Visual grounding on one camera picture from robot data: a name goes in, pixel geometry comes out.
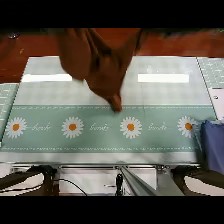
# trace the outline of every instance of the wooden floor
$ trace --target wooden floor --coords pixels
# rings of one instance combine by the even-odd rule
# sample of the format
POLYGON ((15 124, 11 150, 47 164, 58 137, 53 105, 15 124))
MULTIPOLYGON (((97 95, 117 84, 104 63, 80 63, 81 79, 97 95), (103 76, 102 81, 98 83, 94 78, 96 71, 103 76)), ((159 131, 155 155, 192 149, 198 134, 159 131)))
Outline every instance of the wooden floor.
MULTIPOLYGON (((96 28, 111 47, 121 45, 135 28, 96 28)), ((57 56, 52 35, 21 35, 17 39, 0 37, 0 83, 19 82, 28 57, 57 56)), ((138 55, 224 57, 224 34, 196 33, 164 39, 150 36, 138 55)))

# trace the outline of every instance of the blue fabric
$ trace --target blue fabric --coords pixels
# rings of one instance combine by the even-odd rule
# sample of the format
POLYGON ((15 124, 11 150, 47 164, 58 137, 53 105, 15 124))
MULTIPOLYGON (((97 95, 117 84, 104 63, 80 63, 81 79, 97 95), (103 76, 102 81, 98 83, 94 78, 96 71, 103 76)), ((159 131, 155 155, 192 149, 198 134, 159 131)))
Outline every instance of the blue fabric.
POLYGON ((201 146, 208 168, 224 174, 224 124, 205 121, 201 125, 201 146))

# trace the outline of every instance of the yellow flower center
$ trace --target yellow flower center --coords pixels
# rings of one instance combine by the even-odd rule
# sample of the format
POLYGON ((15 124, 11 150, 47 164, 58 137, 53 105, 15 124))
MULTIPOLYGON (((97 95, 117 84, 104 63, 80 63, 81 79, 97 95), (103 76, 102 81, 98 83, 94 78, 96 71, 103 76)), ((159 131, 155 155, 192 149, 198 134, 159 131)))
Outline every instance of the yellow flower center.
POLYGON ((128 130, 129 131, 134 131, 135 126, 133 124, 128 124, 128 130))
POLYGON ((19 124, 14 124, 14 125, 12 126, 12 130, 13 130, 13 131, 17 131, 17 130, 19 130, 19 124))
POLYGON ((192 130, 192 124, 190 124, 190 123, 186 123, 185 124, 185 128, 187 129, 187 130, 192 130))
POLYGON ((71 131, 74 131, 74 130, 76 129, 76 124, 70 124, 70 125, 69 125, 69 129, 70 129, 71 131))

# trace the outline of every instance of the daisy print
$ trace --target daisy print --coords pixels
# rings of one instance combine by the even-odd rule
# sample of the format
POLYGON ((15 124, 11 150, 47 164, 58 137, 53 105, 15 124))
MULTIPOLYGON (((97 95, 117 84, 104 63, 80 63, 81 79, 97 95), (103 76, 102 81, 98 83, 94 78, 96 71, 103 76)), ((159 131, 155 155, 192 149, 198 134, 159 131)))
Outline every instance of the daisy print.
POLYGON ((6 135, 8 138, 17 138, 23 134, 27 128, 25 119, 21 117, 15 117, 11 121, 8 122, 6 126, 6 135))
POLYGON ((123 132, 123 135, 125 135, 126 138, 130 139, 139 136, 142 130, 140 121, 134 117, 126 117, 125 119, 123 119, 120 127, 120 131, 123 132))
POLYGON ((68 119, 63 122, 62 125, 62 132, 63 135, 66 135, 66 138, 75 138, 82 134, 83 130, 83 122, 78 117, 69 117, 68 119))
POLYGON ((185 117, 182 117, 178 121, 177 127, 178 127, 178 130, 182 132, 182 135, 184 135, 185 137, 191 138, 193 124, 197 125, 198 122, 195 121, 193 118, 185 116, 185 117))

